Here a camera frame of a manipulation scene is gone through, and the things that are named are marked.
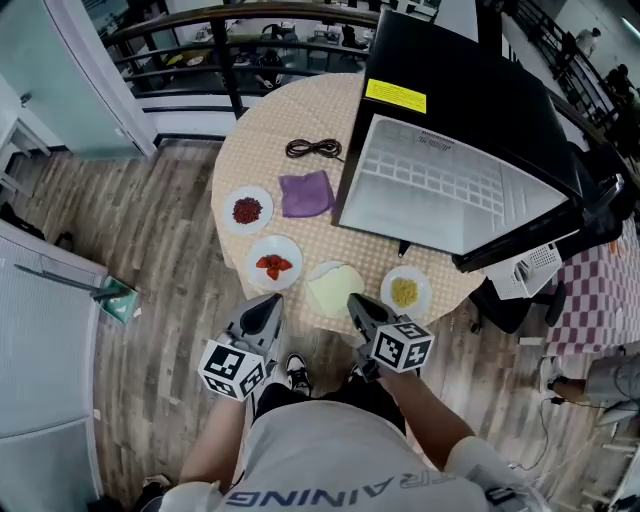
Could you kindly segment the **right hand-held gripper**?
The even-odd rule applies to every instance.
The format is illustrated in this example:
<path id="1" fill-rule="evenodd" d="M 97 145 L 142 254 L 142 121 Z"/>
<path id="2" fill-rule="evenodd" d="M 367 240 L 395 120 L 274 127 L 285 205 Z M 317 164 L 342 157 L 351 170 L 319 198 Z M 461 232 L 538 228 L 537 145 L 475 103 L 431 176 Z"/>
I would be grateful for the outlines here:
<path id="1" fill-rule="evenodd" d="M 366 382 L 378 380 L 381 368 L 406 373 L 424 366 L 435 339 L 426 327 L 359 293 L 349 295 L 347 308 L 365 341 L 357 348 L 356 365 Z"/>

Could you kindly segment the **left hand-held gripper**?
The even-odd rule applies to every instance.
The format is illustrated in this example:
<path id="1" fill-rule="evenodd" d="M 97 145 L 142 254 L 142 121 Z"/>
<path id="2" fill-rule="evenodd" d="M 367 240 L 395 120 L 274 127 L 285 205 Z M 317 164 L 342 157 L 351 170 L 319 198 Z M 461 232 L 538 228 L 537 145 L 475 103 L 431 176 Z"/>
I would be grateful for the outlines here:
<path id="1" fill-rule="evenodd" d="M 227 326 L 204 348 L 198 375 L 206 389 L 246 401 L 277 365 L 283 312 L 280 293 L 262 295 L 238 306 Z"/>

